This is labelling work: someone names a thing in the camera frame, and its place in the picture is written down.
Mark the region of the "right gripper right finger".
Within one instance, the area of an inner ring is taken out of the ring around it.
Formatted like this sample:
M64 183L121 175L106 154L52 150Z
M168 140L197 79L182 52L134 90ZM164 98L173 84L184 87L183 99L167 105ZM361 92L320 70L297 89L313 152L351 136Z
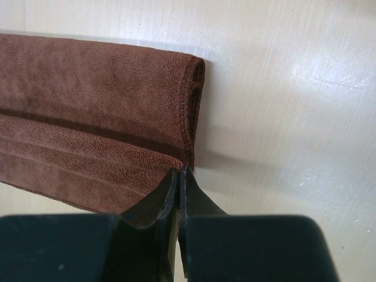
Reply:
M179 231L178 241L182 258L184 277L188 278L187 219L189 217L228 216L197 184L188 164L180 174Z

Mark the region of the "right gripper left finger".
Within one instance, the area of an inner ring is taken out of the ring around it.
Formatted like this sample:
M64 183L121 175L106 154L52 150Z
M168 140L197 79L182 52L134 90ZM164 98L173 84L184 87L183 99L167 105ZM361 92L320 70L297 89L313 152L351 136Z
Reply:
M139 281L173 281L177 238L179 172L170 169L157 187L120 214L136 232L131 254Z

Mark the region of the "brown towel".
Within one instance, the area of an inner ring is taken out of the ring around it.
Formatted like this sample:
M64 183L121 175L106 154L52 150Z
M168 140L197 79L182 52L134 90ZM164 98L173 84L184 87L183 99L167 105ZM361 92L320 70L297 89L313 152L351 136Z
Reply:
M3 33L1 182L121 213L194 167L205 62L142 46Z

